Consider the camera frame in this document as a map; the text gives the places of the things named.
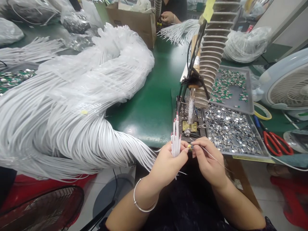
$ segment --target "white fan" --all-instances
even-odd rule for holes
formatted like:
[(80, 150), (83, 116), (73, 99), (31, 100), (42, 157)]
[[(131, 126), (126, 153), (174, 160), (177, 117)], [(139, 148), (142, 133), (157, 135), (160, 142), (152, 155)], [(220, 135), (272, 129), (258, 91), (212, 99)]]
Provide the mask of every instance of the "white fan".
[(262, 102), (308, 120), (308, 48), (271, 66), (260, 77)]

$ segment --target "person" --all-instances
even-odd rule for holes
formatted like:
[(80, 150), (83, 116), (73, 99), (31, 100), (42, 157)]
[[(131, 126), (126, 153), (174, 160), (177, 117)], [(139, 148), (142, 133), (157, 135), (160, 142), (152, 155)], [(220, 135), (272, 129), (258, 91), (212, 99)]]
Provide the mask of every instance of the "person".
[(192, 155), (182, 141), (175, 158), (171, 142), (164, 145), (150, 173), (116, 205), (100, 230), (276, 230), (226, 176), (224, 158), (214, 144), (206, 137), (191, 144)]
[(187, 19), (187, 0), (162, 0), (161, 12), (166, 25), (181, 23)]

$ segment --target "electric fan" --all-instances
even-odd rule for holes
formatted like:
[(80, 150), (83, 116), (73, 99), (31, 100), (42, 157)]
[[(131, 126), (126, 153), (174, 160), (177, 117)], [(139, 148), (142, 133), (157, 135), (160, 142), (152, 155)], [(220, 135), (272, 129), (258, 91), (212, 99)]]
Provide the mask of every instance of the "electric fan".
[(260, 77), (262, 102), (308, 120), (308, 48), (280, 60)]
[(66, 231), (83, 201), (79, 186), (54, 189), (0, 214), (0, 231)]

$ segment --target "silver bracelet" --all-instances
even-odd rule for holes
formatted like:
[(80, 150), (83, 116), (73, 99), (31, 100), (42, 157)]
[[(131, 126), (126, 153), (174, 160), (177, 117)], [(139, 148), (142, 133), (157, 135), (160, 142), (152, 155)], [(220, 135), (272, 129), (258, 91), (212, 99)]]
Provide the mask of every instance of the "silver bracelet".
[(137, 208), (138, 208), (140, 211), (142, 211), (142, 212), (151, 212), (151, 211), (156, 207), (157, 202), (155, 202), (154, 205), (152, 206), (152, 208), (150, 208), (149, 210), (143, 210), (142, 208), (139, 207), (139, 205), (137, 204), (137, 201), (136, 201), (136, 199), (135, 199), (136, 187), (137, 187), (137, 185), (139, 184), (139, 182), (140, 182), (143, 178), (141, 178), (140, 180), (138, 180), (138, 182), (137, 182), (137, 184), (136, 184), (136, 186), (135, 186), (135, 188), (134, 188), (134, 204), (135, 204), (135, 205), (137, 206)]

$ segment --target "wrist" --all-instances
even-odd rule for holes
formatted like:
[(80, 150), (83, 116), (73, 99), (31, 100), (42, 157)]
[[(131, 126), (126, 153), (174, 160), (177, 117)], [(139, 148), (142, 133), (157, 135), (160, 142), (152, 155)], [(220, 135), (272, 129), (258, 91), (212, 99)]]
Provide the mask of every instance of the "wrist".
[(149, 210), (157, 202), (159, 192), (153, 189), (153, 185), (146, 176), (135, 186), (134, 199), (138, 206), (144, 210)]
[(226, 175), (222, 182), (223, 183), (219, 185), (212, 185), (213, 191), (216, 191), (217, 193), (220, 193), (220, 194), (228, 191), (229, 183), (232, 184), (232, 182), (229, 180), (229, 178)]
[(149, 195), (158, 195), (163, 187), (157, 182), (156, 178), (150, 173), (144, 177), (141, 181), (144, 181), (145, 190)]

